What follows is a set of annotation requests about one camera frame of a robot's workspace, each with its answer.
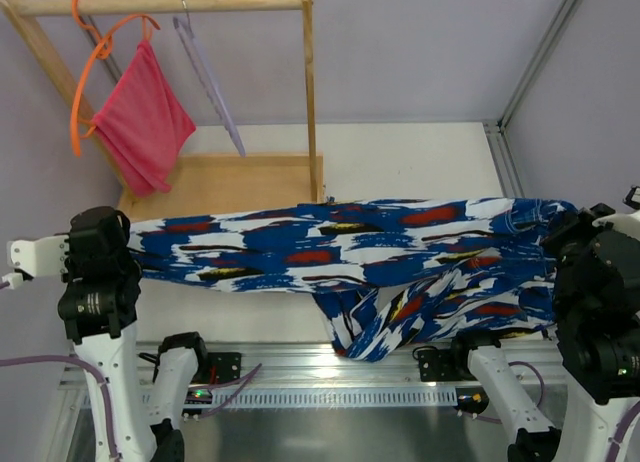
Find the blue patterned trousers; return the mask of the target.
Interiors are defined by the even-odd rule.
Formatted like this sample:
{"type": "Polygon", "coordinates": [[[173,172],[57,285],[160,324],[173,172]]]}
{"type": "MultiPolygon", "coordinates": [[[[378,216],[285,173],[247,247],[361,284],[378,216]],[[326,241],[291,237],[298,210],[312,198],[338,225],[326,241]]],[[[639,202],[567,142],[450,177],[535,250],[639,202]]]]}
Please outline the blue patterned trousers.
{"type": "Polygon", "coordinates": [[[228,293],[305,293],[334,351],[377,362],[412,343],[552,324],[555,261],[542,242],[562,200],[379,199],[139,221],[148,279],[228,293]]]}

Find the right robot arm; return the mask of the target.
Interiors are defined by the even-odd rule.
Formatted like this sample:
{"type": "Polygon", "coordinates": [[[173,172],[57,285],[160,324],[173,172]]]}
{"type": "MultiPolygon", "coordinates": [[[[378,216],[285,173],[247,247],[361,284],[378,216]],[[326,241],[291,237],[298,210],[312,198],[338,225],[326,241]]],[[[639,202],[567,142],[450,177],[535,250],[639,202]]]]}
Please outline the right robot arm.
{"type": "Polygon", "coordinates": [[[510,461],[622,461],[639,419],[639,214],[605,204],[564,219],[542,245],[557,261],[552,308],[567,372],[562,428],[529,398],[497,335],[458,335],[452,353],[494,406],[510,461]]]}

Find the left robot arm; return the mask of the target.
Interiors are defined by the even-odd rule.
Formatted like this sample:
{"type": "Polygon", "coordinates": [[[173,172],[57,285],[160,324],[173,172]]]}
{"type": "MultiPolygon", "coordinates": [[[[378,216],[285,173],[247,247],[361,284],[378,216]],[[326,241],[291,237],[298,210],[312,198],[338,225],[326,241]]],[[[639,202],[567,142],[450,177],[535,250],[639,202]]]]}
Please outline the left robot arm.
{"type": "Polygon", "coordinates": [[[189,385],[206,367],[208,352],[196,332],[169,336],[159,346],[153,387],[143,400],[136,353],[142,268],[128,244],[131,222],[110,206],[74,216],[70,229],[7,244],[10,273],[4,289],[40,277],[65,285],[57,312],[73,355],[4,359],[4,367],[60,362],[84,371],[98,461],[182,461],[180,430],[189,385]]]}

